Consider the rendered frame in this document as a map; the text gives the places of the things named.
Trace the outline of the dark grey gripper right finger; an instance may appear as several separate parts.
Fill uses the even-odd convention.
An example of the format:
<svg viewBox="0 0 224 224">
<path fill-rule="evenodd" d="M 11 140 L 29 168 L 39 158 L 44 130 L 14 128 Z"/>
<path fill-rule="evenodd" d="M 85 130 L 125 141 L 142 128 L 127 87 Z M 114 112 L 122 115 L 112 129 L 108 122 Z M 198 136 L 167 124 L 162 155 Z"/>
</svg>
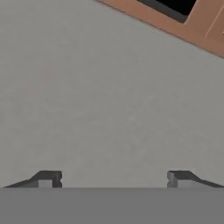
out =
<svg viewBox="0 0 224 224">
<path fill-rule="evenodd" d="M 168 171 L 167 179 L 168 188 L 224 188 L 224 185 L 201 179 L 191 171 Z"/>
</svg>

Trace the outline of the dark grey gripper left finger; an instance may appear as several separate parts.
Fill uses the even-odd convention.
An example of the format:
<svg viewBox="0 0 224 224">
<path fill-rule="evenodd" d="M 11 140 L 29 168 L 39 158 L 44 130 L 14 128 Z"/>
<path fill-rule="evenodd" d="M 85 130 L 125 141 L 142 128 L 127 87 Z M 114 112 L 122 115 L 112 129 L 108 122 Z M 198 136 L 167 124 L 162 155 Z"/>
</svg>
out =
<svg viewBox="0 0 224 224">
<path fill-rule="evenodd" d="M 22 180 L 7 188 L 61 188 L 62 171 L 39 171 L 31 178 Z"/>
</svg>

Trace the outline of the dark grey appliance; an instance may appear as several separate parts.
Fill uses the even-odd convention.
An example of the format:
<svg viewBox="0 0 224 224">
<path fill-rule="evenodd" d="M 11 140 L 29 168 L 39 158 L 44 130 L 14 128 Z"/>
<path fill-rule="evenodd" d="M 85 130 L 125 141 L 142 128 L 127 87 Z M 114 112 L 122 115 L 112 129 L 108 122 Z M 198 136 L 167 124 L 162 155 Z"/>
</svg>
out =
<svg viewBox="0 0 224 224">
<path fill-rule="evenodd" d="M 184 23 L 190 15 L 197 0 L 137 0 L 141 4 Z"/>
</svg>

